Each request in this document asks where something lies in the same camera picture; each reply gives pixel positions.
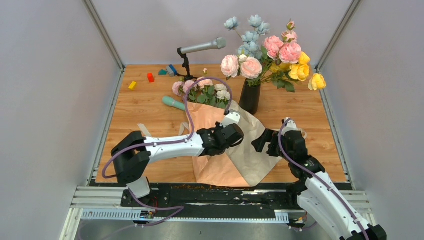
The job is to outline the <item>beige ribbon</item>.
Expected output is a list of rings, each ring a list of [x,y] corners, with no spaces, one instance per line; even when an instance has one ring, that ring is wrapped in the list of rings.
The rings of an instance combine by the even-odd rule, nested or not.
[[[146,137],[152,137],[152,134],[149,132],[149,130],[146,128],[146,126],[142,123],[138,123],[137,126],[139,127],[140,132],[146,136]],[[182,122],[180,124],[178,136],[182,136],[186,131],[190,133],[190,127],[188,122]]]

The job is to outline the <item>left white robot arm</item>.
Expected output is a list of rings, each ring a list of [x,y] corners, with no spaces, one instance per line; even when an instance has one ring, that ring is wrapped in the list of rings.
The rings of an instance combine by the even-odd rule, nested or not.
[[[175,137],[152,138],[140,131],[127,135],[111,151],[111,162],[119,184],[133,185],[142,178],[148,164],[178,157],[222,155],[227,149],[242,143],[244,133],[236,124],[202,128]]]

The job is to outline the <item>flower stems bunch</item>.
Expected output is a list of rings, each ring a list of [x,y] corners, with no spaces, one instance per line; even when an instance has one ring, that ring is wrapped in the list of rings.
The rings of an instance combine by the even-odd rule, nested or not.
[[[222,83],[213,83],[212,79],[200,77],[196,80],[184,81],[183,77],[172,85],[172,92],[191,102],[225,109],[230,103],[229,88]]]

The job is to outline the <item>peach paper bouquet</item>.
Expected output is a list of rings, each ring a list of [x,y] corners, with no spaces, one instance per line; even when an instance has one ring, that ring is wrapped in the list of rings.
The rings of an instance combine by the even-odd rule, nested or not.
[[[197,183],[219,187],[254,187],[280,162],[266,152],[257,152],[252,142],[264,132],[264,125],[253,115],[232,101],[231,110],[240,113],[238,123],[244,133],[242,143],[216,156],[193,157],[193,171]]]

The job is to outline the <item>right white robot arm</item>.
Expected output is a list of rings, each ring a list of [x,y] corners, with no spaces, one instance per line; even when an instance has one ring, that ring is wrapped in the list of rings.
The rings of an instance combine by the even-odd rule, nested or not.
[[[252,141],[261,153],[288,161],[291,173],[298,179],[285,195],[286,204],[299,207],[310,214],[333,240],[386,240],[386,231],[372,225],[346,200],[331,180],[323,165],[308,153],[306,140],[300,130],[279,133],[266,129]]]

